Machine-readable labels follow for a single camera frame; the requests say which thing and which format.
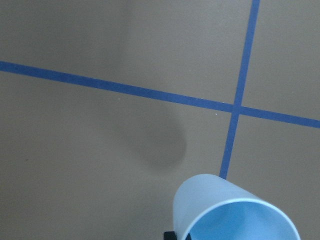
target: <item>gray floor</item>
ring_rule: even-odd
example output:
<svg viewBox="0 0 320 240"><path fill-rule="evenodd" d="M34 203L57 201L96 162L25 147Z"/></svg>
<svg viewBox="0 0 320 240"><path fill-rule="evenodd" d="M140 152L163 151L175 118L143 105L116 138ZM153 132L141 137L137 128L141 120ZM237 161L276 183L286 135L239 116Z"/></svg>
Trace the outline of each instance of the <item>gray floor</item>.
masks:
<svg viewBox="0 0 320 240"><path fill-rule="evenodd" d="M232 104L251 1L7 1L0 61ZM243 105L320 119L320 2L262 1ZM231 114L0 71L0 239L155 239ZM228 180L320 239L320 130L240 116Z"/></svg>

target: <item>floor tile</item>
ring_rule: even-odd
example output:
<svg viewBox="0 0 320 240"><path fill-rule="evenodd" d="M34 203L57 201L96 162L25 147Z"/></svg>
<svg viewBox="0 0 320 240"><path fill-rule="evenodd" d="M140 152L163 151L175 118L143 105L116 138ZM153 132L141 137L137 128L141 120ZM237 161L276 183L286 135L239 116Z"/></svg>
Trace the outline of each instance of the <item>floor tile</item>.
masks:
<svg viewBox="0 0 320 240"><path fill-rule="evenodd" d="M8 1L0 60L233 103L250 1Z"/></svg>
<svg viewBox="0 0 320 240"><path fill-rule="evenodd" d="M261 1L244 106L320 119L319 10L319 1Z"/></svg>
<svg viewBox="0 0 320 240"><path fill-rule="evenodd" d="M228 180L271 202L301 239L319 239L320 130L241 116Z"/></svg>
<svg viewBox="0 0 320 240"><path fill-rule="evenodd" d="M0 238L157 239L230 114L0 73Z"/></svg>

